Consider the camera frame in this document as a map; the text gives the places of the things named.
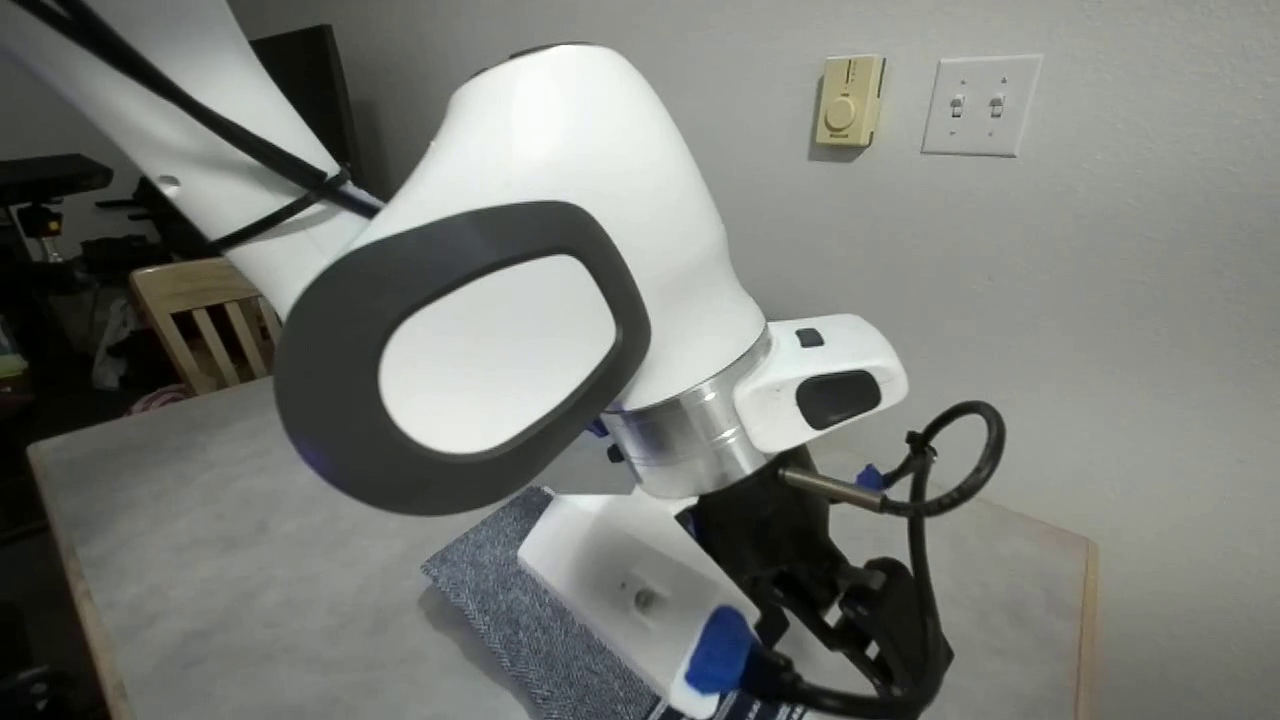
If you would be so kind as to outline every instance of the chair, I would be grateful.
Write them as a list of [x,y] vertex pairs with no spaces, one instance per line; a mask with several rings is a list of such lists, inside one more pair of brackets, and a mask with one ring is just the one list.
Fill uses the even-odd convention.
[[197,395],[274,372],[280,322],[224,256],[140,268],[127,281]]

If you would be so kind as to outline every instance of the robotic arm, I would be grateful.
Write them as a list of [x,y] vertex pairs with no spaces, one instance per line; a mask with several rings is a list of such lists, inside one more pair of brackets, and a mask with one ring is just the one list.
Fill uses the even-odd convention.
[[[588,527],[605,517],[642,533],[635,558],[694,576],[672,594],[694,621],[715,609],[755,621],[753,693],[849,718],[911,718],[931,701],[951,652],[924,517],[991,476],[1003,423],[968,404],[875,486],[815,476],[806,445],[901,404],[908,375],[860,317],[764,322],[684,135],[626,56],[570,43],[473,76],[379,206],[342,175],[224,3],[6,0],[0,50],[99,123],[290,317],[280,422],[327,486],[389,513],[468,513],[525,488],[605,417],[642,492],[557,501],[520,562],[635,676],[694,718],[715,708],[715,693],[679,676],[695,627],[642,647],[644,627],[581,594],[588,558],[557,551],[601,548]],[[941,510],[924,501],[928,442],[958,417],[984,417],[991,442]],[[883,495],[903,476],[919,488],[911,506]],[[915,576],[852,568],[826,539],[835,501],[911,517]],[[675,513],[701,533],[663,533]],[[881,701],[809,690],[773,652],[788,614],[865,668]]]

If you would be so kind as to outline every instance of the white wall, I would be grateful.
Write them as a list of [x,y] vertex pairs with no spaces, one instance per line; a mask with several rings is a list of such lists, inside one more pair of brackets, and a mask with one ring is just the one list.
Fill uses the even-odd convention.
[[98,210],[98,200],[121,200],[136,190],[136,167],[117,151],[117,144],[7,59],[0,59],[0,115],[0,162],[80,151],[117,173],[107,190],[67,197],[59,206],[64,235],[52,247],[64,260],[80,256],[83,241],[158,235],[154,226],[131,226],[127,214]]
[[[627,53],[684,123],[764,310],[873,317],[915,375],[901,427],[991,395],[1016,427],[991,495],[1102,539],[1102,712],[1278,712],[1280,8],[240,0],[240,17],[255,37],[337,24],[376,190],[512,50]],[[835,53],[889,56],[883,135],[860,162],[809,155]],[[945,53],[1049,56],[1021,162],[915,151]],[[0,97],[0,155],[127,167],[12,70]],[[828,454],[881,457],[901,427]]]

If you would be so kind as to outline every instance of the wall plate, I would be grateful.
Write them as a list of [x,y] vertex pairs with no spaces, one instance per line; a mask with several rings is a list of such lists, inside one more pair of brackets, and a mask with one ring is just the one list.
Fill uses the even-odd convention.
[[1038,99],[1041,56],[945,56],[924,127],[928,155],[1016,155]]

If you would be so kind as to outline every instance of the table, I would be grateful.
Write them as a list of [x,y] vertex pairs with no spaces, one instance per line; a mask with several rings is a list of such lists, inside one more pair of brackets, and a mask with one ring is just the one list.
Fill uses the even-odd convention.
[[[419,576],[486,513],[416,520],[332,492],[268,382],[46,442],[34,467],[117,718],[529,718]],[[581,442],[545,486],[627,476]],[[835,539],[901,548],[901,526],[839,513]],[[931,548],[961,659],[928,718],[1088,718],[1093,543],[977,506]]]

